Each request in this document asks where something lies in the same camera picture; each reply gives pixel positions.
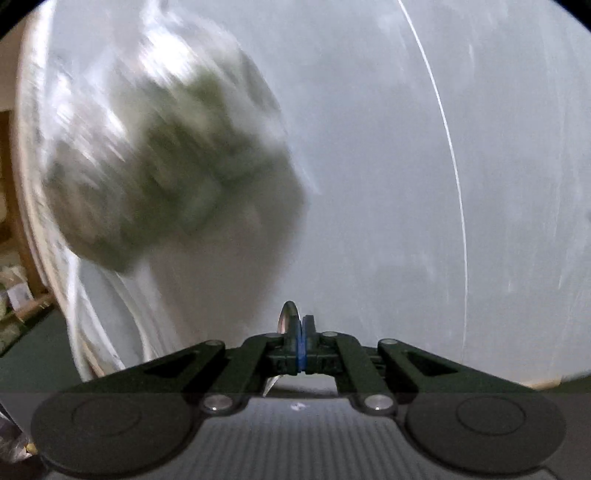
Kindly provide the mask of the small silver spoon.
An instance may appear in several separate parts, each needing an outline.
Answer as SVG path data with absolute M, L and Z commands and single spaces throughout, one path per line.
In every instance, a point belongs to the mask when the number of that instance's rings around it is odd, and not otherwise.
M 301 317 L 300 313 L 297 311 L 297 305 L 293 302 L 288 300 L 286 303 L 283 304 L 283 308 L 280 311 L 280 317 L 277 321 L 277 334 L 287 334 L 290 333 L 291 327 L 297 327 L 297 332 L 295 332 L 295 336 L 300 335 L 301 331 Z M 274 376 L 271 377 L 269 380 L 266 381 L 266 387 L 263 390 L 263 397 L 269 395 L 270 390 L 276 385 L 277 381 L 279 381 L 283 376 Z

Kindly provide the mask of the plastic bag of dried leaves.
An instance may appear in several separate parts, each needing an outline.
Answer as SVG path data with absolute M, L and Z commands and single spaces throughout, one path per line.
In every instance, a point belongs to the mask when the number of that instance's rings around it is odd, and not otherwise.
M 280 104 L 234 35 L 169 1 L 50 64 L 41 186 L 68 249 L 126 272 L 215 229 L 283 243 L 304 210 Z

